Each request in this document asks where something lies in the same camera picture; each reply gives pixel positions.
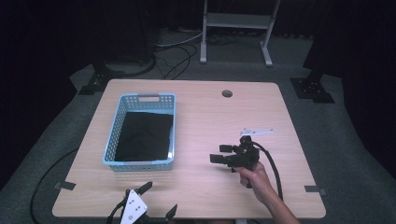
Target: gray carpet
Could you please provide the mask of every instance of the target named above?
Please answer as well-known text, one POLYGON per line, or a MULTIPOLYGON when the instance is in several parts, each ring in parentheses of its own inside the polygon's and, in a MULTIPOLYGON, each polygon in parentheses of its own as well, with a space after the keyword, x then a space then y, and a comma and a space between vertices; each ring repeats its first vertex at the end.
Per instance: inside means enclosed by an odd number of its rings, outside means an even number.
MULTIPOLYGON (((163 31, 162 43, 176 43, 191 37, 163 31)), ((365 150, 344 107, 341 79, 324 76, 325 90, 335 104, 315 104, 297 98, 290 83, 291 77, 306 77, 309 70, 302 68, 311 39, 273 36, 269 51, 274 67, 264 64, 259 41, 261 37, 237 36, 229 45, 209 45, 207 64, 199 64, 197 54, 188 68, 177 78, 185 80, 225 80, 275 82, 285 99, 286 106, 313 176, 321 189, 327 215, 321 219, 302 219, 303 223, 396 223, 396 181, 365 150)), ((184 47, 190 53, 193 48, 184 47)), ((160 58, 157 66, 142 79, 161 79, 188 55, 183 49, 169 49, 155 53, 160 58)), ((169 77, 183 70, 172 70, 169 77)), ((114 69, 128 72, 148 66, 112 64, 114 69)), ((71 74, 78 90, 86 85, 93 73, 92 67, 71 74)), ((0 223, 33 223, 30 200, 35 186, 48 169, 63 155, 78 148, 90 124, 102 93, 76 95, 51 123, 25 160, 0 192, 0 223)), ((33 211, 39 223, 106 223, 104 218, 57 218, 51 213, 58 195, 53 186, 65 179, 75 153, 61 160, 43 180, 35 194, 33 211)), ((271 219, 258 220, 272 223, 271 219)))

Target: basket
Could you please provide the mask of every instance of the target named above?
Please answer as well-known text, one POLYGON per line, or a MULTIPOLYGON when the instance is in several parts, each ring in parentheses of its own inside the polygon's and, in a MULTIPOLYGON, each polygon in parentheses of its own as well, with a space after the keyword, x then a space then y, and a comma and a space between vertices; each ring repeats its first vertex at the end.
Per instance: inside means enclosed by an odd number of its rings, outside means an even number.
POLYGON ((175 114, 176 96, 173 93, 139 94, 128 93, 120 97, 111 131, 107 139, 103 163, 115 172, 164 171, 172 170, 175 157, 175 114), (127 112, 148 112, 173 115, 173 125, 169 133, 169 150, 166 160, 157 161, 115 161, 122 123, 127 112))

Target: wire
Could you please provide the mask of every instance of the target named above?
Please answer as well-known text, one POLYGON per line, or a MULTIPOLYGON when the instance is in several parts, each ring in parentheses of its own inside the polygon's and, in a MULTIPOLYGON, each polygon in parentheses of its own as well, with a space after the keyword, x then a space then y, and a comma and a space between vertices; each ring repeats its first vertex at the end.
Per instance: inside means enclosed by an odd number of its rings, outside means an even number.
POLYGON ((125 77, 137 77, 146 74, 147 72, 151 71, 155 65, 157 64, 157 58, 153 54, 151 56, 152 63, 142 71, 132 72, 132 73, 123 73, 122 75, 110 75, 111 78, 125 78, 125 77))
POLYGON ((32 218, 33 222, 35 224, 39 224, 39 222, 37 221, 37 219, 35 218, 35 213, 33 211, 33 203, 35 200, 35 195, 37 194, 38 188, 40 187, 41 183, 43 182, 44 178, 47 176, 47 174, 53 169, 53 167, 55 167, 55 165, 57 165, 60 161, 64 160, 64 158, 68 157, 69 155, 71 155, 72 153, 78 151, 78 147, 73 149, 72 151, 68 152, 67 154, 65 154, 64 156, 62 156, 59 160, 57 160, 55 163, 53 163, 51 165, 51 167, 47 170, 46 173, 44 173, 40 180, 38 181, 37 185, 35 186, 35 190, 33 191, 33 195, 32 198, 30 199, 30 207, 29 207, 29 211, 30 211, 30 217, 32 218))
POLYGON ((182 60, 181 62, 179 62, 178 64, 176 64, 175 66, 173 66, 171 68, 171 70, 169 70, 165 75, 163 75, 162 79, 166 80, 168 77, 171 77, 172 80, 175 80, 176 78, 178 78, 181 74, 183 74, 184 71, 186 71, 186 69, 189 67, 190 62, 191 62, 191 57, 193 55, 196 54, 197 52, 197 48, 194 45, 186 45, 189 46, 191 48, 193 48, 194 52, 192 54, 189 53, 188 50, 186 50, 185 48, 181 47, 181 46, 174 46, 174 47, 170 47, 170 48, 164 48, 164 49, 158 49, 158 51, 164 51, 164 50, 168 50, 168 49, 182 49, 184 52, 186 52, 186 54, 188 55, 187 58, 185 58, 184 60, 182 60), (184 62, 187 61, 186 66, 183 68, 183 70, 181 72, 179 72, 177 75, 175 76, 170 76, 171 72, 174 71, 176 68, 178 68, 181 64, 183 64, 184 62))
POLYGON ((231 4, 225 9, 225 13, 227 13, 228 12, 228 10, 230 10, 230 8, 233 6, 233 3, 235 2, 235 0, 233 0, 232 2, 231 2, 231 4))
POLYGON ((130 191, 129 191, 128 189, 125 191, 125 197, 124 197, 124 199, 122 199, 122 201, 121 201, 120 203, 118 203, 118 204, 116 205, 116 207, 113 209, 113 211, 111 211, 110 216, 107 217, 106 224, 111 224, 111 223, 113 222, 114 215, 116 214, 116 212, 117 212, 121 207, 123 207, 123 208, 122 208, 122 211, 121 211, 121 217, 123 216, 123 212, 124 212, 125 204, 126 204, 126 202, 127 202, 127 200, 128 200, 129 192, 130 192, 130 191))
POLYGON ((188 42, 190 42, 190 41, 192 41, 192 40, 194 40, 194 39, 200 37, 201 35, 202 35, 202 33, 200 33, 200 34, 198 34, 198 35, 196 35, 196 36, 193 36, 193 37, 191 37, 191 38, 189 38, 189 39, 186 39, 186 40, 180 41, 180 42, 178 42, 178 43, 175 43, 175 44, 167 44, 167 45, 160 45, 160 44, 157 44, 156 46, 157 46, 157 47, 160 47, 160 48, 164 48, 164 47, 173 47, 173 46, 177 46, 177 45, 182 45, 182 44, 188 43, 188 42))
POLYGON ((214 46, 226 46, 236 42, 236 37, 234 35, 209 35, 206 40, 207 44, 214 46))
POLYGON ((275 174, 275 179, 276 179, 276 185, 277 185, 277 195, 279 196, 279 198, 283 201, 283 192, 282 192, 282 185, 280 183, 280 177, 279 177, 279 172, 276 169, 274 160, 272 159, 270 153, 264 148, 262 147, 260 144, 256 143, 256 142, 251 142, 251 144, 253 144, 254 146, 258 147, 261 151, 263 151, 265 153, 265 156, 267 156, 268 161, 271 163, 271 167, 274 170, 274 174, 275 174))

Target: table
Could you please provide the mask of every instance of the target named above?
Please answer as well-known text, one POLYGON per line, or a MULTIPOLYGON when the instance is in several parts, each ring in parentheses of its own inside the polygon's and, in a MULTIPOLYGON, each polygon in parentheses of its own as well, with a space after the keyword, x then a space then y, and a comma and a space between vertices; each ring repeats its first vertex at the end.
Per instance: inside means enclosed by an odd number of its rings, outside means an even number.
MULTIPOLYGON (((219 154, 219 145, 239 145, 244 128, 274 129, 274 133, 254 135, 252 139, 271 153, 286 205, 297 217, 324 217, 319 193, 305 191, 305 186, 316 185, 315 180, 276 84, 137 79, 108 83, 65 180, 76 186, 73 190, 61 189, 53 215, 107 217, 126 189, 153 181, 153 187, 142 195, 151 217, 164 217, 175 204, 175 218, 271 217, 252 189, 240 185, 239 174, 209 160, 209 154, 219 154), (224 90, 233 96, 224 97, 224 90), (128 92, 176 95, 172 171, 113 172, 102 163, 118 100, 128 92)), ((274 173, 263 153, 260 161, 276 189, 274 173)))

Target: hand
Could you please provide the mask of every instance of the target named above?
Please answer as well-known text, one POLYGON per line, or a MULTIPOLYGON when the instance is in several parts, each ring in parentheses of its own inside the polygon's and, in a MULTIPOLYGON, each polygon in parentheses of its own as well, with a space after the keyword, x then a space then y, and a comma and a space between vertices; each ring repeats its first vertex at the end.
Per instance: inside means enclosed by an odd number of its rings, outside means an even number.
POLYGON ((250 183, 256 198, 261 203, 267 205, 268 197, 276 194, 261 162, 257 162, 253 166, 253 171, 249 171, 245 167, 234 167, 234 169, 240 174, 241 184, 246 187, 250 183))
POLYGON ((250 183, 256 198, 268 208, 275 223, 300 223, 277 196, 262 163, 258 161, 253 166, 253 171, 249 171, 245 167, 234 167, 234 169, 240 174, 240 182, 243 186, 246 187, 250 183))

